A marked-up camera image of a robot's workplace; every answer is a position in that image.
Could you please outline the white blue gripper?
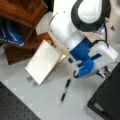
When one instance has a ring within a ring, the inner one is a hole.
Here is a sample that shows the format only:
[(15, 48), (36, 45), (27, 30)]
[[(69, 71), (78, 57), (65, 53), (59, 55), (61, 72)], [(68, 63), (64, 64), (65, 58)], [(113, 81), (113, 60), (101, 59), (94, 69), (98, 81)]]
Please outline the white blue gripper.
[(107, 69), (108, 65), (118, 57), (118, 53), (103, 40), (97, 40), (95, 44), (88, 38), (75, 39), (74, 42), (75, 46), (70, 49), (69, 53), (79, 68), (78, 71), (73, 72), (75, 78), (91, 76), (92, 74), (100, 75), (100, 70)]

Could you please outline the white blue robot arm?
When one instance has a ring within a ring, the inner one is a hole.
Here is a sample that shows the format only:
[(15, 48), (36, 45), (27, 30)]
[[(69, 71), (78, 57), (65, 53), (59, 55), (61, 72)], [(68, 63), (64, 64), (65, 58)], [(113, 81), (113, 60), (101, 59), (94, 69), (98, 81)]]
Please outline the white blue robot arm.
[(50, 21), (53, 35), (67, 48), (68, 62), (74, 65), (74, 78), (110, 74), (108, 65), (118, 53), (107, 39), (90, 41), (85, 32), (97, 31), (105, 24), (106, 0), (76, 0), (71, 10), (61, 11)]

